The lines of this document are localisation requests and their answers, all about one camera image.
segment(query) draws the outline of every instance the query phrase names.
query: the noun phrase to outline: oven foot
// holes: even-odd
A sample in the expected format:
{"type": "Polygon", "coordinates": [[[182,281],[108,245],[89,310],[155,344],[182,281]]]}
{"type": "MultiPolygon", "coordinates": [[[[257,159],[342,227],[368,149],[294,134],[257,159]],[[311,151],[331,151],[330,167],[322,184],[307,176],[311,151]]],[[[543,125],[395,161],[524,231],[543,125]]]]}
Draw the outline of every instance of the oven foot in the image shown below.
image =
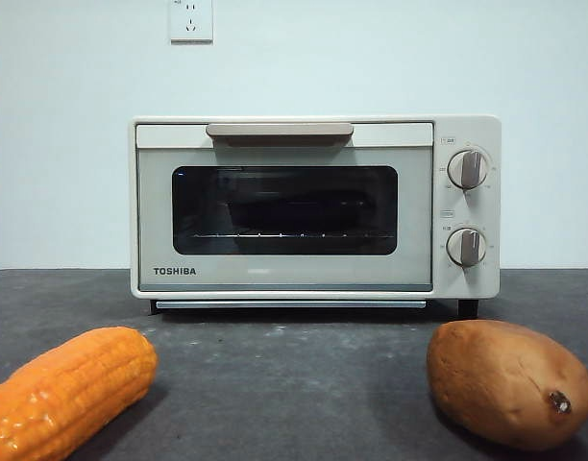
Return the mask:
{"type": "Polygon", "coordinates": [[[458,300],[458,319],[471,320],[478,317],[479,300],[458,300]]]}
{"type": "Polygon", "coordinates": [[[159,314],[158,300],[151,300],[150,303],[151,303],[151,313],[149,315],[159,314]]]}

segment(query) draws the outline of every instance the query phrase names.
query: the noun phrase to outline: control knob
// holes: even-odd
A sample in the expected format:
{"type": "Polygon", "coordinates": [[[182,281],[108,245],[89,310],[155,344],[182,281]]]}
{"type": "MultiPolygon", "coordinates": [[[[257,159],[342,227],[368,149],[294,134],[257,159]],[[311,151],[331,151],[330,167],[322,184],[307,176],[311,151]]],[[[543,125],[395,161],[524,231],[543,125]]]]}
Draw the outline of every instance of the control knob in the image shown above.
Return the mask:
{"type": "Polygon", "coordinates": [[[478,187],[486,179],[488,164],[484,155],[475,149],[457,153],[448,163],[450,181],[461,189],[478,187]]]}
{"type": "Polygon", "coordinates": [[[456,264],[471,267],[484,259],[486,241],[475,229],[459,229],[448,238],[446,250],[456,264]]]}

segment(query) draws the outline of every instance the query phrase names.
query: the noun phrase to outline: temperature knob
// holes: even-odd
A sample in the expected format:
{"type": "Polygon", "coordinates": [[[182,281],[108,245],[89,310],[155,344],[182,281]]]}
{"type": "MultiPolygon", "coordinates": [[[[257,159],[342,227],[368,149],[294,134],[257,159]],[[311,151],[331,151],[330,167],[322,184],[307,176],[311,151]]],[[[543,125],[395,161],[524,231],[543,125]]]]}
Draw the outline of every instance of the temperature knob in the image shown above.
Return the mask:
{"type": "Polygon", "coordinates": [[[446,250],[456,264],[471,267],[484,259],[486,241],[475,229],[459,229],[448,238],[446,250]]]}
{"type": "Polygon", "coordinates": [[[448,163],[450,181],[465,190],[482,184],[486,179],[487,170],[486,158],[476,150],[461,151],[448,163]]]}

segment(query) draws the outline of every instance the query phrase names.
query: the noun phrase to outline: gray countertop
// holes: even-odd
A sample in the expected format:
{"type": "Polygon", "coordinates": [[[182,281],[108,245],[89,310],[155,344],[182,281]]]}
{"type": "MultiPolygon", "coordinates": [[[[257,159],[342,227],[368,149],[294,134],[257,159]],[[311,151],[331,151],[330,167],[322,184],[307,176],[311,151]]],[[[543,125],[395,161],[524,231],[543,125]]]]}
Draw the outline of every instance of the gray countertop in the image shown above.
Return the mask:
{"type": "MultiPolygon", "coordinates": [[[[425,356],[454,303],[148,314],[125,270],[0,271],[0,382],[90,328],[137,328],[158,352],[149,394],[69,459],[588,460],[588,421],[523,454],[437,413],[425,356]]],[[[479,316],[546,333],[588,368],[588,270],[502,271],[479,316]]]]}

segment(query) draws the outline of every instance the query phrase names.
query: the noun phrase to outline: control panel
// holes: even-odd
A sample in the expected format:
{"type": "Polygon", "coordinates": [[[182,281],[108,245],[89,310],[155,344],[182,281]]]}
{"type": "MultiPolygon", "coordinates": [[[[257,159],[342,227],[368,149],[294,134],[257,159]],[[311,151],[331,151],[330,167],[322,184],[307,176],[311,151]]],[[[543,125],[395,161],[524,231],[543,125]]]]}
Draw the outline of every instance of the control panel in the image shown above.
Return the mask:
{"type": "Polygon", "coordinates": [[[457,122],[435,125],[433,283],[449,298],[489,298],[499,290],[501,125],[457,122]]]}

